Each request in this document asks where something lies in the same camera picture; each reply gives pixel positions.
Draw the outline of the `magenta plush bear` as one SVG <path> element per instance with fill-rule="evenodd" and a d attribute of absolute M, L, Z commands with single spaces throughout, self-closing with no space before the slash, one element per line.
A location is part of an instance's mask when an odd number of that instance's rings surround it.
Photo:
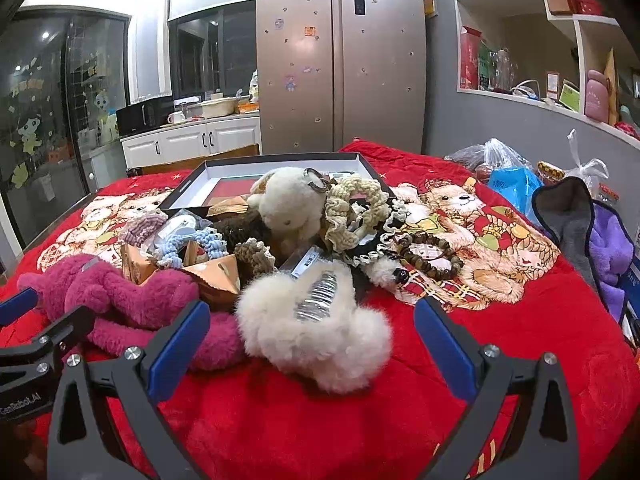
<path fill-rule="evenodd" d="M 17 289 L 26 288 L 37 293 L 38 308 L 50 321 L 78 306 L 93 310 L 96 320 L 87 339 L 111 356 L 131 346 L 145 347 L 201 298 L 186 272 L 159 270 L 137 285 L 116 266 L 88 254 L 65 257 L 43 273 L 20 275 Z"/>

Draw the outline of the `orange triangular snack pack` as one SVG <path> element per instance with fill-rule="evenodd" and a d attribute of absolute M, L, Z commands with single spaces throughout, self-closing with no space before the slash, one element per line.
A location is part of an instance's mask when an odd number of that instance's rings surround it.
<path fill-rule="evenodd" d="M 234 255 L 228 255 L 194 266 L 187 266 L 183 272 L 198 283 L 201 300 L 212 311 L 231 312 L 241 291 L 238 265 Z"/>

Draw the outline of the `blue crochet scrunchie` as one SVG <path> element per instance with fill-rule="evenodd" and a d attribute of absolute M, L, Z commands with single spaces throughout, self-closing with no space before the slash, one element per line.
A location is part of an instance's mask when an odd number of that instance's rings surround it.
<path fill-rule="evenodd" d="M 171 234 L 166 240 L 157 245 L 153 258 L 158 266 L 167 269 L 182 269 L 182 258 L 179 252 L 186 245 L 194 242 L 206 253 L 209 260 L 228 256 L 227 242 L 214 228 L 205 228 L 186 234 Z"/>

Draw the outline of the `olive brown scrunchie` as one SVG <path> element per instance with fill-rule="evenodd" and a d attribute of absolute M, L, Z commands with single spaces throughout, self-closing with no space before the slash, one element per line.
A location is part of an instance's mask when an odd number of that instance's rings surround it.
<path fill-rule="evenodd" d="M 271 274 L 276 267 L 276 258 L 271 255 L 270 247 L 255 237 L 235 245 L 234 256 L 238 266 L 242 285 L 247 285 L 254 278 Z"/>

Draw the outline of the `black white lace scrunchie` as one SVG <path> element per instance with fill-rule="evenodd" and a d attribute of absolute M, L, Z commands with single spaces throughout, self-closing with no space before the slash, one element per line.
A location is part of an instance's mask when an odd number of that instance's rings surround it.
<path fill-rule="evenodd" d="M 384 257 L 396 255 L 395 237 L 405 225 L 408 217 L 406 204 L 398 198 L 387 201 L 390 215 L 386 220 L 378 222 L 373 231 L 363 237 L 355 248 L 347 249 L 342 255 L 350 266 L 367 266 Z"/>

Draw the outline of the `pink crochet scrunchie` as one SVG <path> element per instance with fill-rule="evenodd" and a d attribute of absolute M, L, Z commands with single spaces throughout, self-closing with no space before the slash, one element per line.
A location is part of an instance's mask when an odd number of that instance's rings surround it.
<path fill-rule="evenodd" d="M 127 222 L 119 233 L 119 240 L 134 247 L 141 247 L 167 220 L 168 215 L 160 210 L 142 214 L 142 216 Z"/>

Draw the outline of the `white disc in plastic bag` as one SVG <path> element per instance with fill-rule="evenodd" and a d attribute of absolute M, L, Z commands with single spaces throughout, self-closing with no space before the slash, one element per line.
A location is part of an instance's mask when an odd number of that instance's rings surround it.
<path fill-rule="evenodd" d="M 187 209 L 178 210 L 158 230 L 152 233 L 141 245 L 142 252 L 152 254 L 160 243 L 174 234 L 191 234 L 210 226 L 212 222 Z"/>

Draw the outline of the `red teddy bear blanket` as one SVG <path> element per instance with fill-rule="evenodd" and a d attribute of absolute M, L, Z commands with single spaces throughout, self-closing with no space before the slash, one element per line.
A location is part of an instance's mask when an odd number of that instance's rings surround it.
<path fill-rule="evenodd" d="M 266 242 L 306 270 L 206 294 L 86 252 L 23 273 L 50 344 L 6 349 L 3 418 L 51 415 L 52 479 L 578 479 L 639 405 L 620 329 L 559 248 L 469 171 L 356 141 L 250 168 Z"/>

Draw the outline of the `dark brown fuzzy item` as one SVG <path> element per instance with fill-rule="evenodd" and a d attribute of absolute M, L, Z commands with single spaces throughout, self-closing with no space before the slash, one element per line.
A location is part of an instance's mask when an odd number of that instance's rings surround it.
<path fill-rule="evenodd" d="M 245 242 L 250 237 L 262 240 L 265 244 L 271 238 L 270 229 L 262 221 L 262 216 L 256 209 L 249 209 L 245 214 L 215 221 L 213 228 L 227 242 L 228 253 L 233 255 L 235 245 Z"/>

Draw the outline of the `glass sliding door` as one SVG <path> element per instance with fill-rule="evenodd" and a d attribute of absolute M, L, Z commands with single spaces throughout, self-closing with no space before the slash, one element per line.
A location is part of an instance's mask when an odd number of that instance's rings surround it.
<path fill-rule="evenodd" d="M 22 246 L 125 177 L 127 29 L 120 16 L 35 10 L 1 36 L 1 196 Z"/>

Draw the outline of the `white kitchen cabinet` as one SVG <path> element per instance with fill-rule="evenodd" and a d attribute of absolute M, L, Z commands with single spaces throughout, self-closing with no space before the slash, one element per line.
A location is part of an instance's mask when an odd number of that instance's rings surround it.
<path fill-rule="evenodd" d="M 216 155 L 250 144 L 262 146 L 258 113 L 183 122 L 122 139 L 128 169 Z"/>

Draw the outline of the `cream plastic basin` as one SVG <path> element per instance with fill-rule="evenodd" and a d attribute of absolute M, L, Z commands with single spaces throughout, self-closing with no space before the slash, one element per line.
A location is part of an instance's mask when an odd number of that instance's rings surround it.
<path fill-rule="evenodd" d="M 201 116 L 205 119 L 227 117 L 236 111 L 238 99 L 235 96 L 228 98 L 217 98 L 203 101 L 201 105 Z"/>

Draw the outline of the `clear plastic bag of fruit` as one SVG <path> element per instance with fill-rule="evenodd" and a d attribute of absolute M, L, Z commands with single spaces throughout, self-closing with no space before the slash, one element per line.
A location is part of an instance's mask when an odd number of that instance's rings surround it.
<path fill-rule="evenodd" d="M 502 141 L 492 138 L 482 144 L 460 148 L 444 156 L 471 171 L 480 182 L 487 183 L 494 170 L 526 167 L 532 169 L 529 160 Z"/>

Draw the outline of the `pink container on shelf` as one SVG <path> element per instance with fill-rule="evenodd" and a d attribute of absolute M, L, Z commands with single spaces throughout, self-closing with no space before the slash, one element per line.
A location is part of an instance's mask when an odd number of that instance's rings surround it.
<path fill-rule="evenodd" d="M 608 122 L 608 97 L 611 83 L 607 76 L 597 70 L 588 70 L 585 115 L 596 122 Z"/>

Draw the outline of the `red gift box on shelf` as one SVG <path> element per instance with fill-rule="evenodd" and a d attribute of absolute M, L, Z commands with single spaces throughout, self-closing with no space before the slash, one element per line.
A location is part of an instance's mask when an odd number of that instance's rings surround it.
<path fill-rule="evenodd" d="M 460 32 L 460 88 L 478 89 L 478 55 L 482 33 L 472 27 L 462 26 Z"/>

